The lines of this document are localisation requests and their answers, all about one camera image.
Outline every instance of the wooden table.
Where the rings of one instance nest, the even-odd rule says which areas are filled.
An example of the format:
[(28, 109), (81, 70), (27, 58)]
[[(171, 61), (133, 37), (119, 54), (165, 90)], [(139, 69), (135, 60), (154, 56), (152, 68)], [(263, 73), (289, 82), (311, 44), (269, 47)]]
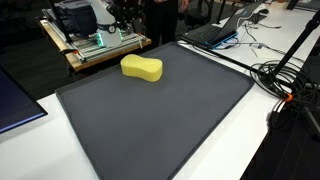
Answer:
[[(66, 42), (64, 42), (60, 38), (58, 33), (49, 25), (47, 20), (40, 20), (39, 24), (40, 24), (42, 30), (44, 31), (44, 33), (46, 33), (50, 37), (50, 39), (58, 46), (59, 50), (69, 49), (69, 47), (67, 46)], [(145, 41), (141, 42), (141, 45), (143, 47), (145, 47), (145, 46), (147, 46), (149, 44), (151, 44), (151, 39), (149, 39), (149, 38), (146, 38)], [(71, 54), (71, 53), (67, 54), (65, 56), (65, 59), (67, 60), (68, 64), (70, 65), (71, 69), (74, 72), (78, 72), (80, 70), (86, 69), (86, 68), (91, 67), (93, 65), (102, 63), (104, 61), (110, 60), (110, 59), (118, 57), (120, 55), (124, 55), (126, 53), (132, 52), (132, 51), (140, 49), (140, 48), (141, 47), (140, 47), (139, 44), (131, 45), (128, 48), (121, 48), (121, 50), (119, 50), (119, 51), (117, 51), (115, 53), (108, 54), (108, 55), (106, 55), (104, 57), (101, 57), (101, 58), (99, 58), (97, 60), (88, 61), (88, 62), (85, 62), (85, 63), (81, 63), (81, 61), (78, 59), (78, 57), (76, 55), (74, 55), (74, 54)]]

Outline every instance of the desk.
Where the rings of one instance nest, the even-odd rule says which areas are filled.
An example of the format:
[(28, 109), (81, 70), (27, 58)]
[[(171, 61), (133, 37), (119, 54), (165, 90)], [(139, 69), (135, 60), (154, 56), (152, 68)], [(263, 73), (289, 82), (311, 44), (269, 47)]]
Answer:
[[(283, 10), (275, 9), (271, 13), (273, 11), (281, 13)], [(281, 25), (284, 28), (290, 24), (304, 26), (307, 22), (305, 19), (309, 20), (313, 14), (301, 10), (283, 12), (282, 20), (284, 21), (281, 22)], [(296, 17), (294, 23), (285, 21), (290, 16)], [(268, 18), (261, 23), (267, 24)], [(286, 35), (288, 32), (282, 29), (276, 33), (278, 37), (291, 35), (289, 39), (292, 41), (281, 43), (277, 40), (280, 38), (274, 38), (274, 41), (266, 38), (264, 42), (271, 47), (285, 51), (300, 34), (301, 29), (290, 31), (289, 35)], [(275, 30), (266, 29), (265, 31), (274, 32)], [(255, 37), (262, 40), (263, 37), (258, 31), (252, 33), (257, 33), (254, 34)], [(316, 41), (316, 38), (310, 38), (315, 36), (318, 38), (319, 29), (315, 33), (304, 43), (304, 50), (296, 53), (298, 57), (308, 56)], [(243, 45), (242, 48), (243, 51), (246, 51), (248, 46)], [(246, 52), (240, 51), (240, 48), (229, 49), (223, 53), (240, 60), (248, 59), (247, 64), (259, 60), (251, 55), (253, 54), (251, 49)], [(247, 73), (245, 69), (224, 60), (210, 58)], [(277, 101), (278, 99), (269, 96), (255, 85), (205, 140), (174, 179), (239, 179), (268, 132), (267, 116)], [(0, 136), (0, 179), (98, 179), (56, 96), (50, 95), (39, 100), (39, 103), (47, 110), (48, 116)]]
[[(60, 36), (57, 34), (56, 31), (54, 31), (54, 29), (48, 24), (48, 22), (46, 20), (40, 20), (40, 26), (41, 28), (45, 31), (46, 34), (48, 34), (48, 36), (52, 39), (52, 41), (57, 45), (57, 47), (59, 48), (59, 50), (64, 50), (64, 49), (69, 49), (69, 47), (67, 46), (67, 44), (60, 38)], [(151, 39), (146, 38), (146, 41), (141, 42), (141, 45), (147, 46), (151, 44)], [(139, 44), (133, 45), (133, 46), (129, 46), (127, 48), (123, 48), (119, 51), (115, 51), (112, 54), (109, 54), (108, 56), (103, 56), (97, 60), (94, 61), (88, 61), (85, 63), (81, 63), (80, 60), (77, 58), (77, 56), (73, 55), (73, 54), (67, 54), (66, 55), (66, 60), (68, 61), (68, 64), (70, 65), (70, 67), (75, 71), (78, 72), (82, 69), (86, 69), (88, 67), (91, 67), (93, 65), (102, 63), (104, 61), (110, 60), (112, 58), (118, 57), (120, 55), (132, 52), (136, 49), (141, 48)]]

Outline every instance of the monitor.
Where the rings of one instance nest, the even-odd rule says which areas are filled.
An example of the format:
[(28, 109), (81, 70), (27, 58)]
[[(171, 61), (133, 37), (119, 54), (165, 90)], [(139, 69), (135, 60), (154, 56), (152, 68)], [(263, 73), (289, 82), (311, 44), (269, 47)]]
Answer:
[(45, 115), (47, 112), (0, 65), (0, 133)]

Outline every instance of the gray mat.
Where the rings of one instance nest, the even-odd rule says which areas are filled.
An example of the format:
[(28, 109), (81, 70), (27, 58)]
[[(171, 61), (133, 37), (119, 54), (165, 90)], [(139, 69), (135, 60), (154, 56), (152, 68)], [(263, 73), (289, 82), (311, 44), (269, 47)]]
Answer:
[(172, 178), (253, 85), (173, 43), (142, 56), (163, 61), (158, 82), (117, 66), (56, 91), (101, 179)]

